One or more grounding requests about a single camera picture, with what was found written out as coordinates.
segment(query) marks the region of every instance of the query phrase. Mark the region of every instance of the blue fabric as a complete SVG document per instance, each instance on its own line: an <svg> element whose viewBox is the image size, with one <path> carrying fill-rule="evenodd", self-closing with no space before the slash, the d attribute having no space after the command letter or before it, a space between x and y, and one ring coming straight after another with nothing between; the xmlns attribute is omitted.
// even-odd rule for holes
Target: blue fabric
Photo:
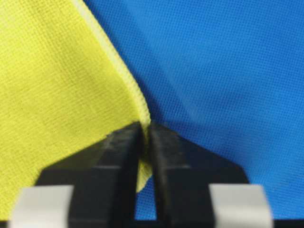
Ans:
<svg viewBox="0 0 304 228"><path fill-rule="evenodd" d="M242 165L275 218L304 218L304 1L85 2L152 119Z"/></svg>
<svg viewBox="0 0 304 228"><path fill-rule="evenodd" d="M146 186L136 197L136 220L156 220L153 178L149 178Z"/></svg>

